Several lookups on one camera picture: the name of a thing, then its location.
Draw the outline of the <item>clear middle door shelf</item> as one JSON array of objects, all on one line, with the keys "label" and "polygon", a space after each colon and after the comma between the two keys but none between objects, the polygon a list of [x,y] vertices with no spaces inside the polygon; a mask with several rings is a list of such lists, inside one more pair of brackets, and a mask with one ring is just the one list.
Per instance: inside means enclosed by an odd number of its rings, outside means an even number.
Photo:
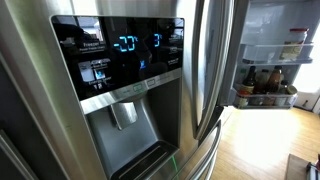
[{"label": "clear middle door shelf", "polygon": [[296,65],[308,64],[313,61],[310,57],[313,44],[303,44],[296,60],[281,60],[280,53],[284,44],[280,45],[250,45],[242,44],[237,61],[246,65]]}]

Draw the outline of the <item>stainless left fridge door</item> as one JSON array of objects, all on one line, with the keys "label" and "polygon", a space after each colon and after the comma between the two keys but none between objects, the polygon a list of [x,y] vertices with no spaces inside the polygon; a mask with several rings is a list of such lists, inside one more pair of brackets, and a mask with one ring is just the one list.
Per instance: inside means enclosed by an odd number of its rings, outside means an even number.
[{"label": "stainless left fridge door", "polygon": [[1,119],[33,176],[185,180],[202,0],[1,0]]}]

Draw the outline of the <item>pale dressing bottle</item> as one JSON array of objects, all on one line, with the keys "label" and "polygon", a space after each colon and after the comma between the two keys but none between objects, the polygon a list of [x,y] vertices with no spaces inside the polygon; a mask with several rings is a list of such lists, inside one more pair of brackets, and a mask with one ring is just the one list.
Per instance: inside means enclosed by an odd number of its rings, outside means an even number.
[{"label": "pale dressing bottle", "polygon": [[264,88],[269,79],[269,71],[267,69],[262,69],[256,74],[256,84],[253,90],[254,94],[262,94]]}]

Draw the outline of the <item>black dispenser control panel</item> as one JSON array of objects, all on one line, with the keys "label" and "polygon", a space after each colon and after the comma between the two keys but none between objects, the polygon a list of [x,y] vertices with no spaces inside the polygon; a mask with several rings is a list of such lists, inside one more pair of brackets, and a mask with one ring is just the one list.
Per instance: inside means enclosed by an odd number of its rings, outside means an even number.
[{"label": "black dispenser control panel", "polygon": [[51,22],[79,100],[182,67],[182,18],[55,15]]}]

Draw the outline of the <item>silver water dispenser recess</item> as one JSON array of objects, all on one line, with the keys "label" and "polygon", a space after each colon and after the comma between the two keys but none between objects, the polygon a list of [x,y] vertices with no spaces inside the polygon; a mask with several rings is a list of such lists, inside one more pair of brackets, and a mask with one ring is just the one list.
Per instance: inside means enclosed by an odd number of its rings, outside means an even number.
[{"label": "silver water dispenser recess", "polygon": [[170,180],[178,172],[181,80],[132,99],[136,121],[120,129],[123,114],[110,106],[86,116],[108,180]]}]

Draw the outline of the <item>red lid white jar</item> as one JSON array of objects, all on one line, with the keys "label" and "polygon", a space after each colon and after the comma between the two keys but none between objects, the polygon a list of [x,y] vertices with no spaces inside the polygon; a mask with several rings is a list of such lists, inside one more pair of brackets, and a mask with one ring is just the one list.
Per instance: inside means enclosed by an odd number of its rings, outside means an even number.
[{"label": "red lid white jar", "polygon": [[280,53],[281,60],[296,60],[304,44],[308,28],[291,28]]}]

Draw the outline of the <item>clear door shelf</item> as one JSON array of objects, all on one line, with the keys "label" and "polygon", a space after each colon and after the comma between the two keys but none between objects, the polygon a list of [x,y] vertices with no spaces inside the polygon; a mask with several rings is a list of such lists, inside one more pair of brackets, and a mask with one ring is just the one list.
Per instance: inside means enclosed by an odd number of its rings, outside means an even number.
[{"label": "clear door shelf", "polygon": [[313,61],[310,57],[313,44],[303,44],[296,60],[281,60],[280,53],[284,44],[280,45],[250,45],[242,44],[237,61],[246,65],[296,65],[308,64]]},{"label": "clear door shelf", "polygon": [[296,99],[296,94],[248,94],[240,90],[233,105],[238,109],[291,109]]}]

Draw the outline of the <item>open fridge door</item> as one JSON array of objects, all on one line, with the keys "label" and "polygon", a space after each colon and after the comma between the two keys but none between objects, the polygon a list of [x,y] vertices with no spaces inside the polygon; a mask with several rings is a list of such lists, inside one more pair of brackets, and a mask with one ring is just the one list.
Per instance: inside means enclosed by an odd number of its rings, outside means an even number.
[{"label": "open fridge door", "polygon": [[238,109],[312,109],[298,83],[314,65],[320,0],[235,0],[218,104]]}]

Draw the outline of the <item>brown floor mat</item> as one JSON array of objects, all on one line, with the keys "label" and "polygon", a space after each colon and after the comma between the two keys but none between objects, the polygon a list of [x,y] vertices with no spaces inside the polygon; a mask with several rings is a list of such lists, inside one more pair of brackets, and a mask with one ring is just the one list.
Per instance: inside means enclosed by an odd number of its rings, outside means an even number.
[{"label": "brown floor mat", "polygon": [[308,161],[290,154],[287,160],[285,180],[308,180],[308,164]]}]

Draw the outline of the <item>clear bottom door shelf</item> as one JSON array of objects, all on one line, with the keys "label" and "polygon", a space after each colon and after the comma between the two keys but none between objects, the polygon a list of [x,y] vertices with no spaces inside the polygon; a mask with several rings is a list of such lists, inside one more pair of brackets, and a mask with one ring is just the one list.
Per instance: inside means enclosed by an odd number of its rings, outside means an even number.
[{"label": "clear bottom door shelf", "polygon": [[248,94],[240,90],[233,105],[238,109],[291,109],[296,99],[296,94]]}]

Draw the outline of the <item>brown sauce bottle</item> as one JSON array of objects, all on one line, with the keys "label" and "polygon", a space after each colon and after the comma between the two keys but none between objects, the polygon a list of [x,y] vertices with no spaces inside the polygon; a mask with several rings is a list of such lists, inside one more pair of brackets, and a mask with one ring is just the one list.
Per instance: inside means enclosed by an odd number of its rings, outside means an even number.
[{"label": "brown sauce bottle", "polygon": [[266,86],[265,86],[266,93],[275,93],[278,91],[279,83],[281,79],[281,71],[282,71],[281,66],[274,67],[274,70],[272,71],[268,79],[268,82],[266,83]]}]

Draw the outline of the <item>dark soy sauce bottle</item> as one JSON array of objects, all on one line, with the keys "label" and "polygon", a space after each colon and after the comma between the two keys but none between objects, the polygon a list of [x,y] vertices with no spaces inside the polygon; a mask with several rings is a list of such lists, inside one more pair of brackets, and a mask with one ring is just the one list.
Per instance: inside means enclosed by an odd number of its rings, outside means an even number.
[{"label": "dark soy sauce bottle", "polygon": [[242,85],[241,85],[241,90],[248,92],[249,94],[253,93],[254,86],[256,84],[255,80],[255,66],[251,66],[249,68],[249,72],[247,77],[243,80]]}]

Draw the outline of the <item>gold lid small jar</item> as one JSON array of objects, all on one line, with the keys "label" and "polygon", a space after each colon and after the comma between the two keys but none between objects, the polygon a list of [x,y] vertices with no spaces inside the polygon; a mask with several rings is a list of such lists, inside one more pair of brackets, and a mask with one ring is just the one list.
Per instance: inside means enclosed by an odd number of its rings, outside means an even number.
[{"label": "gold lid small jar", "polygon": [[293,85],[287,87],[286,105],[292,105],[296,99],[297,89]]}]

